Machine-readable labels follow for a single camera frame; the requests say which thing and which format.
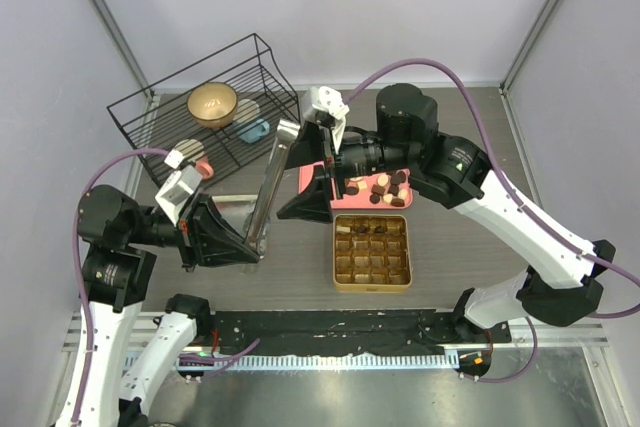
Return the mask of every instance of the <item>bowl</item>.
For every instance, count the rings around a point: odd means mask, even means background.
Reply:
[[[194,89],[187,99],[191,116],[203,127],[218,129],[233,121],[238,94],[228,84],[208,82]]]

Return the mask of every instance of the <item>red tray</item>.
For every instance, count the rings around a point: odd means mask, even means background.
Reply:
[[[298,177],[298,193],[302,192],[307,188],[309,182],[311,181],[311,176],[313,175],[313,167],[314,165],[322,165],[322,162],[316,162],[313,165],[305,165],[304,167],[300,167],[300,175]],[[409,178],[409,171],[404,170],[404,173],[407,174],[407,179]],[[371,196],[371,187],[375,185],[378,181],[378,177],[381,174],[370,175],[368,177],[363,177],[362,180],[367,183],[367,188],[361,190],[356,195],[345,195],[342,200],[332,200],[331,208],[332,209],[371,209],[371,210],[403,210],[411,205],[413,202],[413,191],[409,187],[409,181],[405,181],[399,185],[400,189],[407,189],[408,195],[404,201],[404,207],[394,207],[390,204],[387,204],[384,201],[380,201],[377,204],[372,204],[369,200]]]

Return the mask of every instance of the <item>blue mug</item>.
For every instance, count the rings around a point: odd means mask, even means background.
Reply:
[[[234,118],[234,125],[238,137],[247,144],[253,144],[269,133],[269,122],[258,117],[260,106],[250,99],[242,99],[238,102],[238,109]]]

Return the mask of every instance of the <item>black wire rack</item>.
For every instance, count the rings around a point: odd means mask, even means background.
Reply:
[[[278,75],[273,75],[267,66]],[[187,109],[187,98],[195,88],[212,81],[233,87],[238,102],[243,99],[257,102],[260,118],[270,125],[269,133],[249,144],[240,139],[234,124],[212,129],[197,123]],[[146,112],[131,115],[125,101],[139,94],[153,101]],[[269,152],[281,118],[300,120],[296,91],[280,71],[269,44],[255,33],[114,102],[107,110],[134,149],[171,150],[181,140],[200,141],[215,170],[203,186],[219,182]],[[140,156],[140,160],[158,186],[171,173],[171,168],[158,156]]]

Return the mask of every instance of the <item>wall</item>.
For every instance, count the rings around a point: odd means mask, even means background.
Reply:
[[[0,17],[0,423],[41,427],[78,307],[72,213],[127,149],[104,106],[135,85],[87,0],[0,0]]]
[[[357,83],[429,56],[466,81],[501,81],[544,0],[107,0],[147,77],[247,33],[274,47],[294,84]],[[439,82],[405,69],[388,79]]]
[[[586,238],[612,241],[618,264],[636,275],[638,32],[636,0],[564,0],[512,91],[545,208]],[[638,289],[624,279],[606,273],[602,282],[602,311],[640,301]],[[637,406],[640,315],[605,327],[625,373],[630,406]]]

